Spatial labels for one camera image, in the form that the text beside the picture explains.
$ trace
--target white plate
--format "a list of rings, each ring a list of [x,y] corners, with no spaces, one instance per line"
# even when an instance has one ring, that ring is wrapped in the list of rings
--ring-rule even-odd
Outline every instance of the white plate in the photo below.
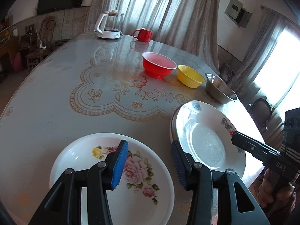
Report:
[[[224,172],[232,168],[243,176],[246,154],[232,144],[231,136],[236,129],[223,113],[204,102],[190,101],[173,118],[170,138],[177,138],[184,152],[210,169]]]
[[[174,205],[174,186],[165,164],[143,143],[114,133],[96,133],[68,145],[57,157],[50,174],[50,188],[66,168],[88,169],[105,160],[121,140],[127,140],[128,157],[120,184],[107,191],[114,225],[165,225]],[[81,220],[87,225],[86,188],[82,189]]]

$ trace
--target chair back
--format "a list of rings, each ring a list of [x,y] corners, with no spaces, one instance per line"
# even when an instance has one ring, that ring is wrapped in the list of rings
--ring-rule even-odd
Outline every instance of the chair back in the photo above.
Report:
[[[46,43],[50,51],[52,51],[52,39],[55,25],[55,17],[46,17],[40,26],[39,39],[42,43]]]
[[[257,125],[262,127],[270,120],[272,116],[272,109],[265,99],[258,98],[250,107],[249,113],[251,113]]]

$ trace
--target yellow bowl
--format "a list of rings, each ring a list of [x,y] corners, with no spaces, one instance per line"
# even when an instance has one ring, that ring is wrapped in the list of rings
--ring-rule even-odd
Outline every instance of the yellow bowl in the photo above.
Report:
[[[197,88],[205,83],[205,78],[200,73],[186,65],[178,65],[177,77],[181,83],[190,88]]]

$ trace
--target human hand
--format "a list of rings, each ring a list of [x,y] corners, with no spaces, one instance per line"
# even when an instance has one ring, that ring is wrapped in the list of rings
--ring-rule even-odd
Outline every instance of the human hand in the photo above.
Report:
[[[267,169],[264,174],[262,184],[258,188],[257,200],[259,205],[262,208],[265,208],[268,204],[274,202],[274,199],[271,195],[274,187],[270,183],[270,174],[271,174],[271,170]],[[293,194],[293,191],[294,191],[294,186],[290,184],[288,186],[281,188],[276,193],[276,199],[280,201],[280,205],[277,207],[277,209],[287,205],[290,197]]]

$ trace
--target red bowl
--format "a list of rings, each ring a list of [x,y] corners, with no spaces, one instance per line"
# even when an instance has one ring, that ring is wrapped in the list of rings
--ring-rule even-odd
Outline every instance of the red bowl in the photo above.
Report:
[[[162,79],[169,75],[173,69],[177,68],[175,62],[170,58],[154,52],[144,52],[143,56],[143,67],[145,73],[152,78]]]

